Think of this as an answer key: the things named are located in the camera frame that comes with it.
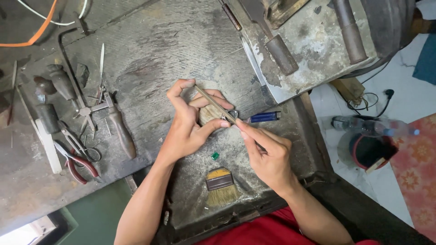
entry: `red carpet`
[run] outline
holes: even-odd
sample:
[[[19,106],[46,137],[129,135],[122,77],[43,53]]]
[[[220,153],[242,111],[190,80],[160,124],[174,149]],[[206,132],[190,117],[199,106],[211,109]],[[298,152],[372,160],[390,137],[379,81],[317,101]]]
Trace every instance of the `red carpet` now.
[[[436,114],[411,125],[420,135],[394,139],[390,162],[415,229],[436,242]]]

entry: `forearm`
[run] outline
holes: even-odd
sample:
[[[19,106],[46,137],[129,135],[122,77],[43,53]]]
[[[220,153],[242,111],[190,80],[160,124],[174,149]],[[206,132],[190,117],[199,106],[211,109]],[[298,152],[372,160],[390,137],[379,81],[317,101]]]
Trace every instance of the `forearm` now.
[[[296,182],[295,187],[282,194],[282,197],[291,208],[302,233],[321,245],[354,244],[339,220]]]
[[[159,225],[174,163],[156,160],[130,199],[118,223],[115,245],[143,245],[153,239]]]

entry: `orange cable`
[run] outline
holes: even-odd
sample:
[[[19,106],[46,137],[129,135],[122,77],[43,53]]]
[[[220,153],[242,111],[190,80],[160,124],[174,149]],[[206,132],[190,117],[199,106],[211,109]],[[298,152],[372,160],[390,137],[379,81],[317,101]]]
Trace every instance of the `orange cable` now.
[[[51,6],[51,9],[50,9],[50,12],[48,13],[47,19],[44,21],[44,23],[41,25],[41,27],[35,33],[35,35],[33,35],[33,37],[29,39],[29,41],[27,41],[25,43],[20,43],[20,44],[0,44],[0,47],[25,47],[25,46],[30,46],[34,42],[36,42],[36,40],[38,40],[38,38],[41,37],[41,35],[44,33],[45,29],[47,28],[48,24],[50,23],[51,18],[53,17],[53,13],[55,12],[55,5],[56,5],[56,0],[54,0],[53,5]]]

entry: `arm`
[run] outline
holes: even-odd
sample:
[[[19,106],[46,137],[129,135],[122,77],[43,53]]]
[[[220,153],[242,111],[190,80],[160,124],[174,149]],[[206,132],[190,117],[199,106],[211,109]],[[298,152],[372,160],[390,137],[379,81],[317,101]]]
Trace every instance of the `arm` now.
[[[127,204],[116,230],[115,245],[150,244],[159,226],[165,191],[176,161],[197,151],[207,137],[221,127],[230,127],[225,120],[214,119],[203,127],[197,124],[201,107],[209,104],[200,94],[187,104],[180,94],[192,87],[193,79],[179,79],[167,97],[176,110],[173,123],[150,172]],[[205,89],[216,102],[232,109],[218,90]]]
[[[291,142],[237,120],[257,176],[286,200],[303,234],[322,245],[354,244],[345,227],[299,183],[289,164]],[[256,142],[265,148],[262,150]]]

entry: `hand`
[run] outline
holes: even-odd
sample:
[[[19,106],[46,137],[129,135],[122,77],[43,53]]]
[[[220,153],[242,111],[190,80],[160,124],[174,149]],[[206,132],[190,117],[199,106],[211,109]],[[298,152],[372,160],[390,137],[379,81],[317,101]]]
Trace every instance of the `hand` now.
[[[230,123],[222,119],[211,120],[202,127],[197,124],[200,108],[207,106],[209,101],[201,94],[196,94],[187,104],[180,97],[184,88],[192,87],[194,84],[195,79],[179,79],[167,92],[167,97],[176,109],[176,113],[157,156],[164,162],[175,163],[178,159],[196,152],[213,131],[230,127]],[[218,90],[205,89],[204,91],[225,109],[234,108]]]
[[[257,177],[281,197],[292,191],[298,180],[289,164],[291,141],[265,129],[253,128],[240,119],[236,120],[236,125],[241,130],[251,168]]]

